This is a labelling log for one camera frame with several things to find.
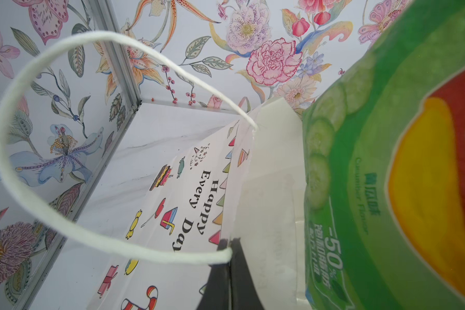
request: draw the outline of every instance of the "triangle flag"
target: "triangle flag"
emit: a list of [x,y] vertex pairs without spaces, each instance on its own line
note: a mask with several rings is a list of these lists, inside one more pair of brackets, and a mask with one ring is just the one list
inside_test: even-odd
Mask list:
[[222,182],[221,186],[219,186],[219,189],[226,189],[227,184],[228,184],[228,178],[226,177],[224,182]]
[[233,132],[232,130],[234,129],[234,126],[229,127],[228,138],[229,138],[229,135]]
[[231,163],[229,163],[222,172],[229,173],[230,166],[231,166]]
[[221,212],[221,214],[219,214],[219,216],[217,216],[217,217],[212,221],[212,223],[217,224],[217,225],[222,225],[222,213],[223,213],[223,212]]
[[201,295],[205,294],[205,289],[206,288],[207,288],[207,283],[205,283],[205,285],[200,288],[199,292],[200,292]]
[[222,196],[221,200],[219,200],[219,201],[217,202],[217,205],[218,205],[218,206],[221,206],[221,207],[224,207],[224,200],[225,200],[225,199],[226,199],[226,194],[224,194],[224,195]]
[[239,153],[239,159],[237,161],[237,166],[239,167],[247,158],[248,154],[245,150],[241,149],[241,152]]
[[216,232],[208,239],[208,241],[213,243],[214,245],[218,245],[220,240],[221,240],[221,231]]

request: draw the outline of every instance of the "green snack bag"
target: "green snack bag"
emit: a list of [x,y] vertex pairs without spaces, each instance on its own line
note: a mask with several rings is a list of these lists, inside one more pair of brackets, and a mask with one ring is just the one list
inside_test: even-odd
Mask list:
[[415,0],[303,122],[311,306],[465,309],[465,0]]

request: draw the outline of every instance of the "floral wallpaper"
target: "floral wallpaper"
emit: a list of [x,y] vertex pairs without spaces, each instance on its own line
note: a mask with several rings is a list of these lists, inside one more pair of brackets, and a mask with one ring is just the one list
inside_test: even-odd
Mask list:
[[[0,1],[0,98],[33,57],[60,38],[94,29],[85,0]],[[140,64],[150,66],[153,60],[134,50],[131,57],[136,76],[152,75]],[[17,105],[9,159],[17,176],[64,216],[129,114],[116,87],[103,44],[77,46],[44,68]],[[19,207],[0,182],[1,310],[17,303],[55,235]]]
[[[410,2],[113,0],[112,5],[123,33],[161,51],[245,110],[284,97],[301,114]],[[134,55],[143,101],[227,108],[146,55],[128,53]],[[113,92],[111,83],[109,78],[106,95]]]

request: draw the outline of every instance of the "white rope handle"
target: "white rope handle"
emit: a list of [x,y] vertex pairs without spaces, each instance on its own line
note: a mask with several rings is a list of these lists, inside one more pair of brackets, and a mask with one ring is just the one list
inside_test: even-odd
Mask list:
[[0,101],[0,176],[2,178],[3,185],[16,202],[34,215],[38,220],[42,221],[47,226],[54,228],[57,232],[68,238],[101,251],[118,254],[123,257],[143,259],[162,264],[223,264],[228,262],[233,254],[229,247],[225,250],[209,253],[164,252],[147,249],[143,246],[130,244],[87,230],[68,221],[61,214],[53,210],[45,201],[43,201],[43,199],[29,189],[29,187],[22,183],[17,177],[15,170],[8,160],[9,156],[5,149],[10,120],[15,113],[17,103],[24,92],[31,87],[30,85],[33,79],[43,68],[50,65],[50,63],[59,55],[78,45],[93,43],[96,41],[113,41],[119,44],[135,47],[144,53],[149,54],[150,57],[164,63],[181,76],[193,81],[196,85],[200,85],[204,89],[221,98],[229,104],[233,110],[237,111],[242,117],[244,117],[255,130],[258,128],[253,119],[223,93],[211,87],[199,78],[196,78],[192,74],[184,71],[167,57],[143,43],[115,32],[86,32],[84,34],[74,35],[63,39],[49,47],[44,53],[31,60],[17,75],[17,77],[12,80],[12,83],[5,90],[5,94]]

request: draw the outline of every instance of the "blue flower illustration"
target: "blue flower illustration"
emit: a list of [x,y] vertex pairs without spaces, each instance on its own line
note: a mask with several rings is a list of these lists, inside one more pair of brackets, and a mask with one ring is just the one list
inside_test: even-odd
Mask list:
[[104,128],[100,128],[98,133],[90,134],[79,147],[75,147],[77,141],[66,125],[52,125],[50,130],[56,135],[48,138],[50,153],[58,155],[58,157],[44,159],[29,151],[15,153],[9,159],[17,171],[17,175],[31,187],[41,185],[51,177],[63,182],[65,176],[72,171],[79,171],[84,180],[88,182],[92,172],[85,166],[87,155],[93,154],[99,149]]
[[306,63],[299,65],[299,69],[297,71],[298,77],[303,78],[304,76],[312,76],[314,75],[313,65]]
[[322,63],[324,62],[323,57],[324,54],[319,55],[319,52],[316,52],[312,57],[308,57],[306,59],[306,65],[310,65],[313,69],[313,73],[311,75],[320,73],[324,70],[322,67]]

